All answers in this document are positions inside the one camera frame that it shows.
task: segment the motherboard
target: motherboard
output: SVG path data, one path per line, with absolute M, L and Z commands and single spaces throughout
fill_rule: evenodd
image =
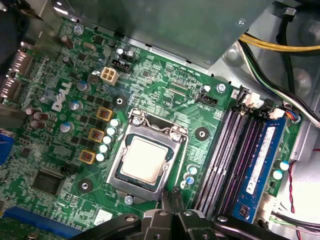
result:
M 43 218 L 65 226 L 50 232 L 69 238 L 122 213 L 143 218 L 161 208 L 162 192 L 175 186 L 186 209 L 210 218 L 232 178 L 228 169 L 241 152 L 242 133 L 255 131 L 248 114 L 261 119 L 252 120 L 261 125 L 259 133 L 279 124 L 271 138 L 274 153 L 265 156 L 268 167 L 256 170 L 265 180 L 255 181 L 260 192 L 245 219 L 254 220 L 265 187 L 277 195 L 281 177 L 274 179 L 274 164 L 289 161 L 299 124 L 283 114 L 265 122 L 274 105 L 68 19 L 59 40 L 57 59 L 21 49 L 6 79 L 9 87 L 2 88 L 3 104 L 26 114 L 21 128 L 0 130 L 10 142 L 0 159 L 0 210 L 8 218 L 2 226 L 17 218 L 35 225 Z M 263 137 L 255 141 L 258 153 Z M 238 200 L 232 209 L 243 213 L 244 205 Z

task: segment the integrated circuit chip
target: integrated circuit chip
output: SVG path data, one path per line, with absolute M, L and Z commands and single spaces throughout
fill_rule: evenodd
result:
M 111 117 L 112 117 L 112 110 L 108 109 L 108 108 L 105 108 L 105 107 L 102 107 L 100 106 L 98 108 L 98 112 L 96 113 L 96 117 L 98 119 L 102 119 L 104 121 L 107 121 L 109 122 Z
M 47 169 L 40 169 L 34 178 L 32 188 L 56 196 L 59 195 L 63 183 L 63 175 Z
M 96 157 L 96 154 L 94 152 L 84 149 L 80 153 L 79 160 L 86 164 L 92 164 L 95 160 L 95 157 Z
M 97 143 L 101 143 L 104 138 L 105 132 L 96 128 L 91 128 L 89 132 L 88 139 L 95 141 Z

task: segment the black wire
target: black wire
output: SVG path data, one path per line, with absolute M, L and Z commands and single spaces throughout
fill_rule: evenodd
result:
M 285 215 L 282 215 L 281 213 L 278 212 L 274 212 L 272 211 L 272 214 L 275 215 L 277 218 L 280 218 L 284 221 L 286 221 L 287 223 L 299 226 L 299 227 L 307 227 L 307 228 L 313 228 L 313 229 L 317 229 L 320 230 L 320 224 L 318 223 L 311 223 L 311 222 L 307 222 L 307 221 L 300 221 Z
M 287 27 L 289 22 L 292 20 L 292 16 L 286 15 L 280 23 L 279 30 L 278 30 L 278 36 L 277 36 L 277 42 L 281 45 L 287 46 Z M 295 78 L 294 78 L 294 68 L 292 66 L 291 57 L 288 54 L 281 54 L 281 58 L 283 61 L 284 69 L 286 71 L 287 79 L 288 79 L 288 87 L 289 91 L 293 94 L 296 93 L 295 89 Z
M 253 52 L 251 51 L 250 47 L 248 46 L 248 44 L 246 44 L 245 42 L 239 40 L 240 45 L 242 46 L 246 56 L 250 59 L 251 63 L 253 64 L 254 69 L 257 71 L 257 73 L 259 74 L 259 76 L 272 88 L 279 90 L 281 92 L 283 92 L 284 94 L 288 95 L 289 97 L 291 97 L 292 99 L 294 99 L 296 102 L 298 102 L 300 105 L 303 106 L 303 108 L 312 116 L 314 117 L 318 122 L 320 122 L 320 118 L 311 110 L 311 108 L 304 102 L 302 101 L 299 97 L 295 96 L 294 94 L 292 94 L 291 92 L 283 89 L 282 87 L 274 84 L 271 80 L 269 80 L 267 78 L 267 76 L 264 74 L 264 72 L 262 71 L 255 55 L 253 54 Z

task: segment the blue ram stick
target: blue ram stick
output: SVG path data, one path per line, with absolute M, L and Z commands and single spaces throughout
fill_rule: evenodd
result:
M 46 217 L 39 216 L 16 206 L 5 211 L 3 217 L 19 220 L 22 223 L 29 224 L 31 226 L 37 227 L 47 232 L 51 232 L 64 238 L 72 238 L 73 236 L 81 233 L 81 231 L 78 229 L 64 225 Z
M 286 118 L 268 120 L 245 171 L 232 215 L 253 223 L 286 126 Z

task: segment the gray metal panel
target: gray metal panel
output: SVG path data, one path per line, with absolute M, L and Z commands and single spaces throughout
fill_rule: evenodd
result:
M 209 68 L 273 1 L 69 0 L 73 9 L 60 2 L 69 13 Z

